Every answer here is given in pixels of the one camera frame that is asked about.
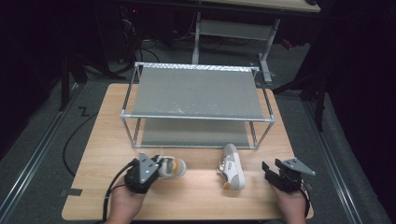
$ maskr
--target metal bar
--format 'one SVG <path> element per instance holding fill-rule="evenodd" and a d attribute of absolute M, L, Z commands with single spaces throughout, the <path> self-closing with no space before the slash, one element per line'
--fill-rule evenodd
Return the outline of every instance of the metal bar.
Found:
<path fill-rule="evenodd" d="M 346 216 L 349 220 L 349 223 L 363 223 L 361 220 L 361 216 L 353 202 L 352 196 L 350 195 L 349 188 L 347 187 L 344 178 L 338 169 L 337 163 L 332 155 L 332 151 L 327 144 L 326 138 L 323 132 L 320 132 L 318 126 L 315 123 L 315 113 L 312 105 L 309 102 L 303 102 L 306 113 L 310 116 L 310 122 L 315 129 L 315 133 L 320 142 L 320 149 L 322 155 L 324 157 L 326 166 L 329 170 L 330 177 L 332 178 L 332 182 L 334 183 L 335 189 L 337 190 L 338 197 L 340 198 L 341 204 L 346 211 Z"/>
<path fill-rule="evenodd" d="M 192 64 L 199 63 L 199 37 L 201 35 L 201 12 L 197 12 L 197 21 L 195 23 L 195 43 L 192 51 Z"/>
<path fill-rule="evenodd" d="M 131 142 L 131 145 L 133 146 L 134 145 L 134 140 L 133 140 L 133 138 L 131 136 L 131 132 L 129 132 L 128 124 L 126 123 L 126 119 L 125 118 L 121 118 L 121 121 L 122 121 L 122 124 L 124 125 L 125 132 L 128 134 L 129 141 Z"/>
<path fill-rule="evenodd" d="M 269 17 L 274 17 L 275 19 L 298 19 L 302 21 L 319 21 L 319 22 L 340 22 L 346 21 L 347 17 L 336 17 L 336 16 L 326 16 L 317 12 L 308 11 L 295 11 L 286 9 L 274 9 L 268 7 L 244 7 L 240 5 L 230 5 L 230 4 L 196 4 L 195 2 L 170 2 L 170 1 L 158 1 L 158 0 L 117 0 L 115 3 L 130 4 L 140 7 L 162 7 L 162 8 L 172 8 L 172 9 L 184 9 L 190 11 L 200 11 L 200 12 L 215 12 L 215 13 L 225 13 L 225 14 L 250 14 L 250 15 L 262 15 L 266 14 Z"/>
<path fill-rule="evenodd" d="M 274 125 L 273 122 L 268 124 L 268 127 L 265 129 L 265 132 L 262 134 L 262 137 L 259 140 L 259 143 L 257 144 L 256 148 L 259 148 L 259 146 L 262 144 L 262 140 L 264 140 L 264 137 L 268 134 L 268 132 L 270 131 L 271 127 Z"/>
<path fill-rule="evenodd" d="M 128 85 L 128 91 L 126 92 L 126 96 L 125 96 L 125 100 L 124 100 L 124 104 L 122 106 L 122 112 L 125 112 L 126 106 L 128 105 L 128 99 L 129 99 L 129 95 L 131 94 L 131 89 L 132 89 L 132 85 L 134 85 L 134 74 L 136 73 L 137 67 L 134 67 L 134 71 L 132 73 L 132 78 L 129 81 L 129 85 Z"/>
<path fill-rule="evenodd" d="M 139 64 L 137 66 L 137 77 L 139 78 L 139 82 L 140 82 L 140 80 L 142 78 L 142 71 L 143 71 L 144 67 L 145 67 L 145 65 L 143 65 L 143 64 Z"/>
<path fill-rule="evenodd" d="M 138 135 L 138 133 L 139 133 L 139 128 L 140 128 L 140 120 L 141 120 L 141 119 L 137 119 L 136 127 L 134 128 L 134 141 L 133 141 L 133 146 L 136 146 L 137 135 Z"/>
<path fill-rule="evenodd" d="M 280 19 L 275 20 L 274 22 L 274 26 L 271 29 L 271 33 L 269 34 L 269 38 L 267 41 L 267 46 L 265 47 L 265 51 L 263 54 L 261 54 L 260 56 L 260 61 L 266 61 L 268 54 L 270 52 L 270 49 L 272 47 L 272 44 L 274 42 L 275 36 L 276 36 L 276 31 L 277 31 L 277 27 L 279 26 L 280 23 Z"/>
<path fill-rule="evenodd" d="M 62 104 L 60 111 L 64 111 L 65 107 L 69 103 L 70 99 L 70 90 L 69 90 L 69 72 L 67 69 L 67 56 L 64 56 L 64 60 L 62 61 Z"/>
<path fill-rule="evenodd" d="M 142 145 L 142 144 L 136 144 L 135 147 L 153 147 L 153 148 L 158 148 L 158 147 L 169 147 L 169 148 L 224 148 L 224 146 L 189 146 L 189 145 Z M 236 147 L 238 149 L 257 149 L 256 147 Z"/>
<path fill-rule="evenodd" d="M 64 108 L 64 111 L 59 111 L 54 120 L 51 122 L 50 126 L 48 127 L 47 131 L 45 132 L 44 136 L 42 137 L 40 143 L 35 149 L 34 154 L 32 155 L 31 159 L 27 162 L 26 166 L 24 167 L 22 173 L 18 177 L 17 181 L 15 182 L 13 188 L 9 192 L 6 199 L 3 201 L 0 207 L 0 223 L 7 223 L 7 220 L 10 218 L 13 210 L 17 206 L 21 196 L 25 192 L 26 188 L 28 187 L 30 181 L 33 179 L 35 172 L 37 171 L 38 167 L 40 166 L 41 162 L 43 161 L 47 151 L 50 148 L 50 144 L 52 141 L 53 136 L 57 132 L 61 122 L 64 119 L 70 105 L 74 102 L 77 98 L 79 93 L 82 90 L 83 85 L 81 87 L 76 83 L 72 88 L 72 97 L 69 101 L 69 104 Z"/>
<path fill-rule="evenodd" d="M 259 70 L 256 70 L 254 67 L 252 67 L 251 73 L 253 74 L 253 79 L 256 79 L 256 75 L 259 73 Z"/>
<path fill-rule="evenodd" d="M 271 72 L 268 68 L 268 63 L 267 61 L 264 60 L 259 60 L 260 61 L 260 66 L 262 67 L 262 75 L 264 76 L 264 82 L 267 85 L 272 84 L 272 78 L 271 78 Z"/>
<path fill-rule="evenodd" d="M 265 90 L 264 87 L 262 87 L 262 91 L 264 92 L 264 98 L 265 98 L 265 102 L 267 103 L 267 106 L 268 106 L 268 112 L 270 113 L 270 117 L 272 120 L 275 120 L 275 116 L 274 116 L 274 113 L 273 113 L 273 110 L 272 110 L 272 107 L 270 104 L 270 100 L 268 99 L 267 91 Z"/>
<path fill-rule="evenodd" d="M 229 71 L 229 72 L 252 72 L 252 70 L 260 71 L 258 66 L 229 66 L 229 65 L 213 65 L 213 64 L 181 64 L 181 63 L 139 63 L 139 66 L 146 68 L 171 68 L 171 69 L 188 69 L 201 71 Z"/>
<path fill-rule="evenodd" d="M 123 118 L 141 118 L 141 119 L 215 119 L 215 120 L 242 120 L 242 121 L 259 121 L 271 122 L 273 119 L 245 119 L 245 118 L 215 118 L 215 117 L 197 117 L 197 116 L 167 116 L 167 115 L 141 115 L 141 114 L 125 114 Z"/>
<path fill-rule="evenodd" d="M 251 136 L 253 137 L 254 147 L 256 147 L 257 146 L 257 137 L 256 137 L 256 132 L 254 131 L 253 121 L 250 121 L 249 124 L 250 124 Z"/>

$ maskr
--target hand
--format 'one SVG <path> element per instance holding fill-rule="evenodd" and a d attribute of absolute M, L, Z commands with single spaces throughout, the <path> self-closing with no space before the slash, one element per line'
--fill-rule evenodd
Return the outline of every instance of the hand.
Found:
<path fill-rule="evenodd" d="M 277 198 L 277 206 L 288 224 L 305 224 L 305 197 L 300 191 L 288 194 L 270 183 Z"/>
<path fill-rule="evenodd" d="M 154 162 L 157 163 L 158 155 L 151 158 Z M 160 160 L 157 165 L 159 165 L 158 168 L 161 168 L 163 165 L 162 163 L 163 160 Z M 151 184 L 153 184 L 159 177 L 158 170 L 154 172 L 146 181 L 145 183 L 140 183 L 140 164 L 137 159 L 134 159 L 132 161 L 132 166 L 127 172 L 124 177 L 125 184 L 127 185 L 127 188 L 135 193 L 140 193 L 140 194 L 146 194 L 149 190 L 149 187 Z"/>
<path fill-rule="evenodd" d="M 129 224 L 142 208 L 146 194 L 133 193 L 124 185 L 122 177 L 111 191 L 110 215 L 106 224 Z"/>

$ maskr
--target wooden table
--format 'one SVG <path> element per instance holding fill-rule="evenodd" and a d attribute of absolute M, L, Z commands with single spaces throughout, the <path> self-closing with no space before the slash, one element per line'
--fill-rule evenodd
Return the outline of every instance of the wooden table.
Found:
<path fill-rule="evenodd" d="M 67 197 L 62 213 L 64 219 L 101 219 L 103 200 L 109 183 L 141 151 L 141 148 L 131 147 L 120 120 L 127 88 L 126 84 L 112 84 L 106 92 L 72 185 L 72 189 L 82 189 L 82 193 L 80 196 Z M 276 123 L 258 150 L 239 150 L 247 181 L 244 189 L 232 191 L 222 188 L 224 182 L 216 172 L 223 156 L 221 149 L 165 148 L 163 155 L 181 158 L 187 163 L 188 171 L 181 178 L 157 180 L 151 186 L 143 208 L 135 219 L 280 218 L 276 197 L 264 180 L 262 161 L 276 171 L 275 159 L 283 161 L 294 156 L 275 97 L 271 91 L 268 94 Z M 263 96 L 260 101 L 265 105 Z M 144 149 L 144 152 L 153 156 L 159 149 Z"/>
<path fill-rule="evenodd" d="M 231 4 L 244 7 L 266 7 L 303 12 L 320 12 L 318 5 L 310 6 L 305 0 L 202 0 L 202 2 Z"/>

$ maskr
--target gray carpet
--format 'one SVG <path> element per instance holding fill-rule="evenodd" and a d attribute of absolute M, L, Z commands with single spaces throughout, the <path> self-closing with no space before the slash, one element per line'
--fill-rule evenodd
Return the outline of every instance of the gray carpet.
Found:
<path fill-rule="evenodd" d="M 249 47 L 257 49 L 256 45 L 259 44 L 254 43 Z M 243 48 L 246 46 L 229 44 L 228 46 L 222 45 L 217 49 L 209 49 L 214 48 L 214 46 L 216 46 L 216 43 L 207 43 L 204 46 L 207 49 L 201 51 L 201 63 L 258 65 L 255 52 L 243 52 Z M 150 50 L 158 56 L 161 63 L 191 62 L 191 46 L 175 45 L 171 48 L 158 44 Z M 309 46 L 287 50 L 282 46 L 274 45 L 268 58 L 274 84 L 269 88 L 272 89 L 293 80 L 308 50 Z M 144 62 L 157 62 L 152 54 L 146 51 L 142 52 Z M 115 69 L 120 65 L 112 63 L 111 67 Z M 93 221 L 69 222 L 62 219 L 62 209 L 66 198 L 61 196 L 61 192 L 64 189 L 69 189 L 73 181 L 73 176 L 64 167 L 62 156 L 64 146 L 73 132 L 81 123 L 89 119 L 70 138 L 66 148 L 66 161 L 71 171 L 75 172 L 88 142 L 95 121 L 94 115 L 100 108 L 106 87 L 112 82 L 115 82 L 115 80 L 101 76 L 90 76 L 88 83 L 81 87 L 81 92 L 64 115 L 64 119 L 53 136 L 43 161 L 39 164 L 34 177 L 13 209 L 11 216 L 7 219 L 7 223 L 93 223 Z M 52 90 L 50 98 L 33 114 L 28 126 L 7 156 L 0 161 L 1 202 L 6 199 L 19 174 L 23 171 L 30 157 L 34 155 L 35 149 L 51 121 L 57 115 L 61 99 L 60 93 L 60 85 L 58 84 Z M 321 150 L 316 128 L 312 125 L 311 117 L 306 111 L 306 104 L 300 101 L 296 93 L 298 92 L 286 91 L 277 95 L 276 101 L 296 157 L 317 173 L 316 176 L 304 177 L 305 182 L 313 186 L 311 200 L 315 214 L 313 218 L 308 220 L 308 223 L 350 223 L 342 201 L 340 201 L 339 192 L 334 186 L 331 170 Z M 323 117 L 323 127 L 324 132 L 322 134 L 327 140 L 359 211 L 361 222 L 356 223 L 390 223 L 387 214 L 376 200 L 370 184 L 349 148 L 328 98 Z M 249 223 L 258 223 L 258 221 L 250 221 Z"/>

